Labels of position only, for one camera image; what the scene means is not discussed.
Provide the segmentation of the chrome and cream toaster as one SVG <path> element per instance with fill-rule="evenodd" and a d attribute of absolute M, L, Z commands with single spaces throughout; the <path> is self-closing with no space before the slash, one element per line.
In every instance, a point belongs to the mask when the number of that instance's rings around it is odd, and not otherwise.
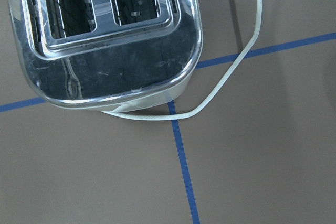
<path fill-rule="evenodd" d="M 8 0 L 31 89 L 69 110 L 131 112 L 176 99 L 199 61 L 198 0 Z"/>

